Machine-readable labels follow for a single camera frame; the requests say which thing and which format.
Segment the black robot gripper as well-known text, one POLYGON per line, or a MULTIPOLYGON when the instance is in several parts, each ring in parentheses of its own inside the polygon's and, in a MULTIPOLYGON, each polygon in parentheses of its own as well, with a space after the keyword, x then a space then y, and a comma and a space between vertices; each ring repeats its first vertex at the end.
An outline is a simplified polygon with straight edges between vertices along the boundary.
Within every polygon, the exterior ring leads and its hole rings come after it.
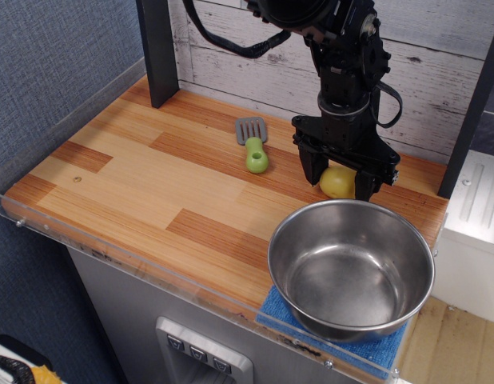
POLYGON ((382 184, 393 185, 400 155, 377 133, 380 99, 369 98, 356 108, 326 106, 319 101, 321 116, 297 115, 293 143, 306 180, 315 186, 332 160, 355 170, 355 199, 369 201, 382 184))

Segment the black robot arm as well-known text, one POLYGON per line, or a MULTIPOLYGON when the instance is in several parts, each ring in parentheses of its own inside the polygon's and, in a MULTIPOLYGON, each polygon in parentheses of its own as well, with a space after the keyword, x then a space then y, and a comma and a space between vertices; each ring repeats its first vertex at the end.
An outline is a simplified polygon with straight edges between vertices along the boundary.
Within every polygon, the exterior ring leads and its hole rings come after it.
POLYGON ((355 170, 355 197, 368 201, 398 178, 400 155, 377 133, 394 126, 379 120, 380 95, 401 102, 382 77, 391 55, 379 35, 372 1, 249 1, 263 22, 299 34, 309 47, 321 81, 320 116, 293 118, 293 142, 309 183, 316 185, 330 161, 355 170))

